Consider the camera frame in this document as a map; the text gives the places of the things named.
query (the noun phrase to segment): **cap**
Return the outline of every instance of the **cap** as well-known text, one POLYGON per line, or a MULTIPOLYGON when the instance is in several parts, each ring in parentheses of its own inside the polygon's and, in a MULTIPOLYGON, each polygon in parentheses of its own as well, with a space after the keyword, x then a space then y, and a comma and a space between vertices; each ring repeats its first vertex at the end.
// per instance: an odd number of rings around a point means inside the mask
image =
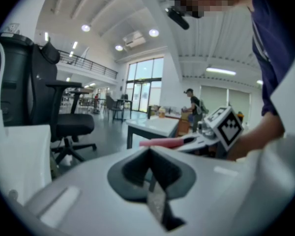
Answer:
POLYGON ((193 93, 193 90, 191 88, 188 88, 186 92, 184 93, 188 93, 188 92, 192 92, 193 93))

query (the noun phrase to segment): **hand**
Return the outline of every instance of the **hand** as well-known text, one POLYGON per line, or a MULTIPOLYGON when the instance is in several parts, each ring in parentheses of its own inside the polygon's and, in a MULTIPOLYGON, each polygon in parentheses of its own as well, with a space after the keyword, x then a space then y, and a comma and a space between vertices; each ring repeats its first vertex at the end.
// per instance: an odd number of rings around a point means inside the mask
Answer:
POLYGON ((244 136, 239 137, 239 139, 234 143, 229 151, 227 159, 230 161, 236 161, 239 158, 247 156, 249 150, 247 149, 248 143, 244 136))

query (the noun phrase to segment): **red object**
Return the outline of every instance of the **red object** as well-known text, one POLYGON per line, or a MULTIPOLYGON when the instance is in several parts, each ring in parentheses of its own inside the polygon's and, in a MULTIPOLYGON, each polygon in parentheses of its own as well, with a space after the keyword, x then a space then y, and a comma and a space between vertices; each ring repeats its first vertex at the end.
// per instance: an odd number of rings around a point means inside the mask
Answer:
POLYGON ((165 148, 175 148, 184 145, 184 139, 181 138, 159 138, 148 141, 141 141, 140 146, 162 146, 165 148))

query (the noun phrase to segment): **fluorescent light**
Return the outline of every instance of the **fluorescent light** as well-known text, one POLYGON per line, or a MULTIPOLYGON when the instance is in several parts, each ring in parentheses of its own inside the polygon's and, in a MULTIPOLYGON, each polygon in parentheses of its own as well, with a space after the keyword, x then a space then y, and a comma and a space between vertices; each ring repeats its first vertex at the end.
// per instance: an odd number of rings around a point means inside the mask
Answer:
POLYGON ((120 52, 123 50, 123 47, 121 45, 117 45, 115 48, 117 51, 120 51, 120 52))
POLYGON ((148 33, 151 37, 157 37, 159 35, 159 31, 156 29, 152 29, 148 33))
POLYGON ((75 41, 72 48, 75 49, 77 47, 77 45, 78 45, 78 42, 75 41))
POLYGON ((82 31, 88 32, 90 30, 90 27, 88 25, 83 25, 82 27, 82 31))
POLYGON ((228 70, 223 70, 223 69, 217 69, 217 68, 207 68, 207 72, 213 72, 213 73, 223 73, 223 74, 228 74, 228 75, 236 75, 235 72, 233 71, 228 71, 228 70))

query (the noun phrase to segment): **balcony railing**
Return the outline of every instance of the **balcony railing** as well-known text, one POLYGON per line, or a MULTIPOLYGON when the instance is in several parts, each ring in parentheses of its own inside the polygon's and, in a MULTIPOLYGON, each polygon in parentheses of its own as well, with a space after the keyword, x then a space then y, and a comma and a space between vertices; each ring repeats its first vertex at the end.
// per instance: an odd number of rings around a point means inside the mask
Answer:
POLYGON ((70 65, 77 66, 89 71, 93 71, 113 79, 117 78, 118 73, 112 69, 109 69, 103 65, 97 64, 88 59, 85 59, 76 55, 71 55, 64 51, 61 51, 61 50, 58 50, 58 51, 60 53, 60 62, 62 63, 70 64, 70 65))

